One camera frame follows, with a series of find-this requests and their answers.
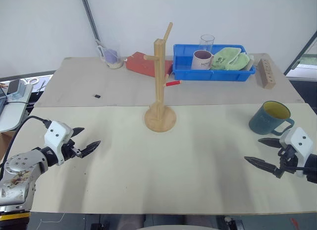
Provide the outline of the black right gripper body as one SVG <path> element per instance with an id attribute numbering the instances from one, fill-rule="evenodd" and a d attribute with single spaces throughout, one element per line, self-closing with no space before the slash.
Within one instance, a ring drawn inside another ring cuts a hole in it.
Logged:
<path id="1" fill-rule="evenodd" d="M 277 178 L 281 178 L 285 172 L 295 174 L 298 165 L 298 157 L 295 155 L 297 151 L 291 145 L 287 145 L 286 148 L 281 148 L 278 151 L 280 157 L 280 167 L 275 169 L 274 175 Z"/>

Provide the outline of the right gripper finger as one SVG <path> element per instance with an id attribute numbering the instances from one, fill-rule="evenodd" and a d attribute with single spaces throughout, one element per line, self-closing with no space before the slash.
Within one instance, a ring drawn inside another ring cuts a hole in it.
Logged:
<path id="1" fill-rule="evenodd" d="M 279 176 L 281 174 L 281 171 L 275 165 L 265 162 L 262 159 L 251 157 L 251 156 L 245 156 L 244 159 L 248 161 L 250 164 L 252 164 L 253 166 L 261 170 L 264 170 L 266 172 L 269 172 L 275 176 Z"/>
<path id="2" fill-rule="evenodd" d="M 278 138 L 261 138 L 258 140 L 258 142 L 269 147 L 281 148 L 281 143 Z"/>

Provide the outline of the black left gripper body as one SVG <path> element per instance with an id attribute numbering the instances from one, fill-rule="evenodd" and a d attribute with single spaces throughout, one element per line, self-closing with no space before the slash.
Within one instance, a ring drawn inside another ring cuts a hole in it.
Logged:
<path id="1" fill-rule="evenodd" d="M 64 143 L 61 147 L 61 152 L 64 157 L 64 160 L 67 161 L 74 157 L 82 158 L 82 153 L 79 149 L 74 147 L 75 142 L 70 139 L 67 143 Z"/>

